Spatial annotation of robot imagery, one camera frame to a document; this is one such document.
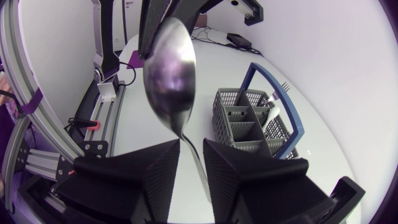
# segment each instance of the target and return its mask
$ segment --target fork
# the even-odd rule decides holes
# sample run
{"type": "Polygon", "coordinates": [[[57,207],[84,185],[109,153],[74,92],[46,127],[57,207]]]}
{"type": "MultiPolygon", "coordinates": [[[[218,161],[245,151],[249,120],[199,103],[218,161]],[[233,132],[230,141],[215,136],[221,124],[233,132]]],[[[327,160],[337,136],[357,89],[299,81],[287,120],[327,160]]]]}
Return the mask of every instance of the fork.
{"type": "MultiPolygon", "coordinates": [[[[286,82],[284,82],[282,84],[282,88],[285,90],[285,92],[288,92],[288,90],[290,89],[289,85],[286,82]]],[[[273,92],[273,94],[268,98],[268,100],[266,100],[265,98],[262,99],[259,106],[265,106],[267,103],[269,103],[271,101],[275,101],[275,100],[279,100],[279,95],[278,95],[278,93],[276,93],[276,91],[273,92]]]]}

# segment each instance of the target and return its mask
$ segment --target cutlery basket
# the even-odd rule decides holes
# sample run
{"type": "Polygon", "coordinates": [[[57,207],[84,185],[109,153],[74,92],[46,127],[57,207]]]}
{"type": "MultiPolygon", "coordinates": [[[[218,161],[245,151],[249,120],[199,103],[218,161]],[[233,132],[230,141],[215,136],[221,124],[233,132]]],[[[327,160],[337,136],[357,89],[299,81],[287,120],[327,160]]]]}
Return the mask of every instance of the cutlery basket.
{"type": "Polygon", "coordinates": [[[241,88],[220,88],[213,103],[213,129],[217,142],[240,150],[278,159],[298,156],[295,145],[304,134],[301,120],[289,96],[277,80],[263,67],[250,64],[241,88]],[[289,116],[293,133],[289,133],[278,115],[262,132],[273,102],[260,106],[268,99],[267,93],[248,90],[256,71],[259,71],[274,87],[289,116]]]}

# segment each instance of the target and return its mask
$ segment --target cable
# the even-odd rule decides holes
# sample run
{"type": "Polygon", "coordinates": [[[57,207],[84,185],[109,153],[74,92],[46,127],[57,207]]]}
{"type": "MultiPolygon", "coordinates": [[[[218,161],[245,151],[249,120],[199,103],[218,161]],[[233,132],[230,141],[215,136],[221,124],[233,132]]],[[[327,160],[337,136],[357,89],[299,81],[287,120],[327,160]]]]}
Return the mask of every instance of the cable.
{"type": "Polygon", "coordinates": [[[124,62],[119,62],[119,63],[122,64],[122,65],[127,65],[128,67],[132,68],[132,71],[134,72],[134,78],[132,79],[131,83],[128,83],[128,84],[119,84],[119,86],[129,86],[129,85],[131,85],[132,83],[134,83],[134,81],[136,81],[136,77],[137,77],[136,70],[134,69],[133,66],[131,66],[131,65],[128,64],[128,63],[124,63],[124,62]]]}
{"type": "Polygon", "coordinates": [[[33,136],[33,140],[34,140],[34,142],[35,142],[35,145],[36,145],[36,149],[39,149],[38,147],[37,147],[37,142],[36,142],[36,137],[35,137],[35,133],[34,133],[34,131],[33,131],[33,127],[32,127],[32,122],[30,122],[30,125],[29,125],[30,127],[30,131],[32,132],[32,136],[33,136]]]}
{"type": "Polygon", "coordinates": [[[199,40],[199,41],[202,41],[202,42],[205,42],[205,43],[217,44],[217,45],[224,46],[224,47],[230,47],[230,48],[235,49],[235,50],[240,50],[240,51],[242,51],[242,52],[249,52],[249,53],[256,54],[256,55],[260,55],[261,57],[264,57],[264,56],[262,55],[262,53],[261,53],[259,50],[254,49],[254,48],[252,48],[252,47],[240,47],[240,46],[237,46],[237,45],[234,45],[234,44],[221,44],[221,43],[215,42],[214,40],[211,40],[211,39],[209,38],[209,36],[208,36],[209,33],[208,33],[207,31],[208,31],[208,30],[212,30],[212,29],[214,29],[214,28],[211,28],[211,27],[208,27],[208,26],[203,26],[203,27],[196,28],[196,29],[194,29],[194,30],[201,29],[201,28],[205,28],[205,29],[203,29],[202,31],[200,31],[200,32],[196,35],[196,37],[192,37],[192,38],[191,38],[192,40],[199,40]],[[198,38],[198,36],[199,36],[202,32],[205,32],[205,33],[206,33],[206,38],[198,38]]]}
{"type": "Polygon", "coordinates": [[[14,94],[9,93],[9,92],[4,91],[4,90],[0,90],[0,94],[4,95],[4,96],[7,96],[7,97],[10,97],[11,99],[13,99],[15,104],[16,104],[16,106],[17,106],[18,113],[19,114],[23,113],[23,111],[21,109],[21,105],[19,104],[19,101],[17,100],[17,97],[14,94]]]}

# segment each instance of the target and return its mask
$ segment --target gray cutlery basket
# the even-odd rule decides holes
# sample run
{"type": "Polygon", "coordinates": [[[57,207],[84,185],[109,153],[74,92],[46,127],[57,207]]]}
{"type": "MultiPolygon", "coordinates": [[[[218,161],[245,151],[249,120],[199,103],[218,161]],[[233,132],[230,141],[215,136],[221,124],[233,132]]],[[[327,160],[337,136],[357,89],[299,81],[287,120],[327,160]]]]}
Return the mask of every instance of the gray cutlery basket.
{"type": "MultiPolygon", "coordinates": [[[[257,106],[267,93],[259,90],[242,91],[239,88],[220,88],[213,103],[213,129],[216,141],[240,150],[274,157],[290,137],[285,124],[278,115],[267,126],[265,133],[262,125],[268,112],[275,106],[273,102],[266,106],[257,106]]],[[[286,159],[297,157],[294,148],[286,159]]]]}

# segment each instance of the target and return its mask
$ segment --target red component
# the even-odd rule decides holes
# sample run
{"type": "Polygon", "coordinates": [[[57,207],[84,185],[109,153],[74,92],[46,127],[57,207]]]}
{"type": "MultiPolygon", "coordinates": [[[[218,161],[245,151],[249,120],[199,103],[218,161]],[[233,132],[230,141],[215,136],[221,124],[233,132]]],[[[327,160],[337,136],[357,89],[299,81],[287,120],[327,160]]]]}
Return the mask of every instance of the red component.
{"type": "Polygon", "coordinates": [[[92,126],[92,127],[87,127],[87,130],[96,131],[96,130],[98,130],[100,128],[100,122],[99,121],[94,121],[94,122],[96,122],[97,125],[96,126],[92,126]]]}

